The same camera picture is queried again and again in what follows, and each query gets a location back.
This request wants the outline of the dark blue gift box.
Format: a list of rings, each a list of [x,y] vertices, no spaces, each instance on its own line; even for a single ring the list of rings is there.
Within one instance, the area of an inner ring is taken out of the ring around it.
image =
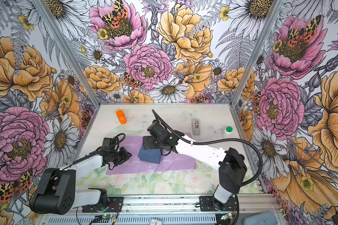
[[[144,149],[144,146],[141,146],[139,150],[138,157],[141,161],[160,164],[161,162],[161,150],[160,149]]]

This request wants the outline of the purple wrapping paper sheet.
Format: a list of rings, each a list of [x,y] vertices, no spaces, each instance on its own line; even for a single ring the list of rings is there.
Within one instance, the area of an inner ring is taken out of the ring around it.
[[[142,139],[143,137],[141,136],[126,137],[120,145],[131,153],[132,156],[129,160],[118,165],[113,170],[108,169],[106,175],[165,172],[195,168],[196,160],[194,158],[175,153],[171,153],[168,156],[161,156],[159,164],[141,161],[138,154],[142,147]]]

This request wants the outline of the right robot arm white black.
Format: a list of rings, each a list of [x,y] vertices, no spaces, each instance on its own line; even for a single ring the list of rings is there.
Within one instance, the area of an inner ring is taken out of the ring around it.
[[[247,166],[245,157],[236,149],[223,150],[201,144],[181,132],[170,132],[157,120],[147,131],[159,149],[192,157],[218,172],[219,184],[211,200],[215,209],[222,211],[228,200],[239,193]]]

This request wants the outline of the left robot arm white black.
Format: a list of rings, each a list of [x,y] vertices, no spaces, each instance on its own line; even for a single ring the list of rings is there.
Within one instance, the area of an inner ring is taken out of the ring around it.
[[[89,206],[95,211],[109,207],[107,191],[101,188],[76,190],[76,182],[91,171],[113,164],[123,164],[131,158],[124,147],[118,150],[97,150],[63,168],[44,171],[37,189],[29,200],[30,209],[41,214],[64,215],[73,208]]]

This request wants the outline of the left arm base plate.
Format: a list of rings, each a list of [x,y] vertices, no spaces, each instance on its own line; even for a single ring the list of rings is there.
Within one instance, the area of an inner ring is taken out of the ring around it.
[[[83,213],[109,213],[109,212],[121,212],[123,207],[123,197],[107,197],[106,199],[100,199],[95,205],[83,206]]]

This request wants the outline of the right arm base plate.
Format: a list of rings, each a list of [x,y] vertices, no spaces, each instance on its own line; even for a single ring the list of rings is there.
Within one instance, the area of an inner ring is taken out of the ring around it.
[[[196,204],[201,211],[229,211],[238,212],[238,196],[230,196],[226,203],[222,203],[214,198],[214,196],[199,196],[199,203]]]

